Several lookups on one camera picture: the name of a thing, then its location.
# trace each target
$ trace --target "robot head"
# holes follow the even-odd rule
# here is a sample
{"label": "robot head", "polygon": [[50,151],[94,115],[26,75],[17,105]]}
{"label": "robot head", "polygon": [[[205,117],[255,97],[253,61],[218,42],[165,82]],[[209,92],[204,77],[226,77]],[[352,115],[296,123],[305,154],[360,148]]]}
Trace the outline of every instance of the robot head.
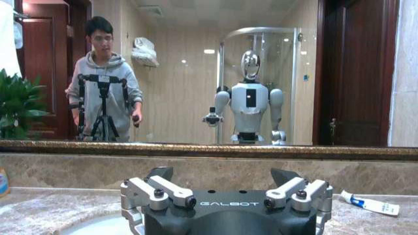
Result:
{"label": "robot head", "polygon": [[248,50],[241,55],[240,72],[247,80],[255,80],[260,69],[260,57],[253,51]]}

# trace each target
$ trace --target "towel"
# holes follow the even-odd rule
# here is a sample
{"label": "towel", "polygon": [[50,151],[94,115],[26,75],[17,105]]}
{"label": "towel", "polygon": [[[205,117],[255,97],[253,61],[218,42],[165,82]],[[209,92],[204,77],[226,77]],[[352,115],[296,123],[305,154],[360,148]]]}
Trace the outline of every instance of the towel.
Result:
{"label": "towel", "polygon": [[14,47],[13,9],[9,4],[0,1],[0,70],[6,75],[21,76]]}
{"label": "towel", "polygon": [[157,67],[156,52],[153,43],[142,37],[134,38],[132,48],[132,58],[141,64],[150,67]]}

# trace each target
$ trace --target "green plant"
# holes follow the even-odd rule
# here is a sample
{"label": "green plant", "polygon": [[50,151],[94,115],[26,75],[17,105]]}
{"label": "green plant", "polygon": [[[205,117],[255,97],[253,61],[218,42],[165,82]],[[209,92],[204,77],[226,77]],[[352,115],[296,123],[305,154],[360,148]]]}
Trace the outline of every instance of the green plant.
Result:
{"label": "green plant", "polygon": [[17,75],[0,71],[0,139],[26,139],[33,121],[46,115],[40,101],[40,77],[33,84]]}

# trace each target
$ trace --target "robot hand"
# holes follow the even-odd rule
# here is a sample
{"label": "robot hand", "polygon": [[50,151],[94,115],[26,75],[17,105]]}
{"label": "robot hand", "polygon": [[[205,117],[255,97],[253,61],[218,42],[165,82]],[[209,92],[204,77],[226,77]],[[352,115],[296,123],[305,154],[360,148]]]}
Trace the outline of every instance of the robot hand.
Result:
{"label": "robot hand", "polygon": [[222,117],[214,113],[214,107],[209,107],[208,114],[202,117],[202,122],[205,122],[209,127],[214,127],[220,121],[222,121]]}
{"label": "robot hand", "polygon": [[284,145],[285,144],[285,132],[281,130],[271,131],[271,144],[272,145]]}

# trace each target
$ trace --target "humanoid robot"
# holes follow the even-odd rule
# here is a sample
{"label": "humanoid robot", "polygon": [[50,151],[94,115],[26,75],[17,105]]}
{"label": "humanoid robot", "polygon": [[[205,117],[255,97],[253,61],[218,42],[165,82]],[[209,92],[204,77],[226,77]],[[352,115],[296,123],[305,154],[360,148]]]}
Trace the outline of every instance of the humanoid robot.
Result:
{"label": "humanoid robot", "polygon": [[222,109],[230,101],[230,110],[235,117],[235,130],[230,140],[239,143],[263,142],[259,135],[260,123],[267,104],[269,103],[271,117],[271,144],[283,145],[285,143],[285,133],[279,130],[281,120],[283,92],[280,89],[272,89],[268,93],[267,87],[260,84],[257,73],[260,69],[260,57],[253,51],[248,50],[241,56],[240,72],[243,81],[232,89],[226,87],[214,95],[214,107],[209,108],[209,113],[202,117],[202,122],[214,127],[222,121]]}

